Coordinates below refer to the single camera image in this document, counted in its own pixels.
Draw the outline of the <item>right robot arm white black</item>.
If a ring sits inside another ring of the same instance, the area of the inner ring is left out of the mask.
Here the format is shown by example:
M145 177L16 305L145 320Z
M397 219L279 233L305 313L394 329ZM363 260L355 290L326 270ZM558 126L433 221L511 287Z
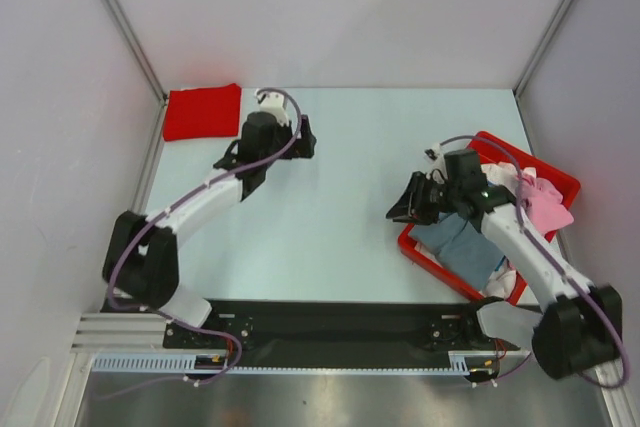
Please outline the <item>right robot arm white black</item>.
M443 154L443 179L415 171L387 219L433 225L457 214L514 263L532 289L540 311L490 300L463 320L461 335L473 348L495 338L526 349L552 379L559 380L608 362L621 361L619 384L630 373L622 340L622 300L611 286L598 287L573 268L533 227L518 195L492 186L477 151Z

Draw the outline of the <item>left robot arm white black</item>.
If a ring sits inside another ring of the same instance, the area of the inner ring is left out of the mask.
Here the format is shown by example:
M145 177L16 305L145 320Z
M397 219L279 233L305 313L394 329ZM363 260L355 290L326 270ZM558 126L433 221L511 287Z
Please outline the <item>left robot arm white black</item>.
M187 336L197 345L214 344L221 323L211 316L209 301L182 285L179 249L214 217L246 200L275 161L310 159L315 146L306 115L292 127L265 111L249 114L240 137L197 188L163 210L119 215L102 270L108 294L118 289L141 306L186 324Z

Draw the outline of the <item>red t-shirt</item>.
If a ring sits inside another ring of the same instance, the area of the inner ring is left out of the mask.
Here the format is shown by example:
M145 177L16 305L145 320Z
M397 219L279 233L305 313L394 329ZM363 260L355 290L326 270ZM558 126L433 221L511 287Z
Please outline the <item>red t-shirt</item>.
M242 89L222 87L173 90L169 93L163 140L174 142L238 135Z

